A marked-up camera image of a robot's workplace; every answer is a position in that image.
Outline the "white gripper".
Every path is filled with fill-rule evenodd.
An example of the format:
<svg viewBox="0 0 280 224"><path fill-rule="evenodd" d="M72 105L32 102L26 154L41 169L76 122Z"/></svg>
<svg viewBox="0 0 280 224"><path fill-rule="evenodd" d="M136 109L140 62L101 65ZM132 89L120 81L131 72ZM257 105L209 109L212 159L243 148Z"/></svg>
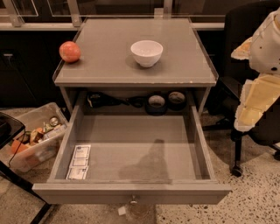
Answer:
<svg viewBox="0 0 280 224"><path fill-rule="evenodd" d="M260 75L246 80L241 90L240 105L235 112L234 128L247 132L256 126L263 114L280 96L280 8L272 11L247 38L235 48L231 57L247 60Z"/></svg>

